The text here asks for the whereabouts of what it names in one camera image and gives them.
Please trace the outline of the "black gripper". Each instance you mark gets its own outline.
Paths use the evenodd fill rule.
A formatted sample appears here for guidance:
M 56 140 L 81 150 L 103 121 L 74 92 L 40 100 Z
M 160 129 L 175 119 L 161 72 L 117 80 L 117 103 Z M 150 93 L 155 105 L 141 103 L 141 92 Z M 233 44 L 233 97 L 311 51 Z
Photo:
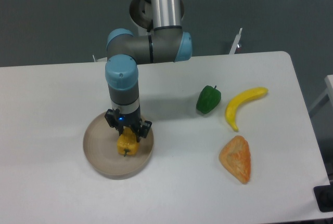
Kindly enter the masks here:
M 124 126 L 129 127 L 136 136 L 136 142 L 146 138 L 152 126 L 151 121 L 141 120 L 140 109 L 129 114 L 121 114 L 119 109 L 108 109 L 104 117 L 108 125 L 115 128 L 119 135 L 123 134 Z

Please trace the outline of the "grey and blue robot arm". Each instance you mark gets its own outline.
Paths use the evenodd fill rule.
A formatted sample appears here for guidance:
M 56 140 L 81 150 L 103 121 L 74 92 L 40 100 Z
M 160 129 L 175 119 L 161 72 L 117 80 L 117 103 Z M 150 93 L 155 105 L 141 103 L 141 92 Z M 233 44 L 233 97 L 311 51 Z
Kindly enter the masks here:
M 147 1 L 152 9 L 152 32 L 134 36 L 130 30 L 115 29 L 106 44 L 105 78 L 112 108 L 105 119 L 120 135 L 128 127 L 137 142 L 147 137 L 152 125 L 141 118 L 137 66 L 186 61 L 193 51 L 191 35 L 182 28 L 181 0 Z

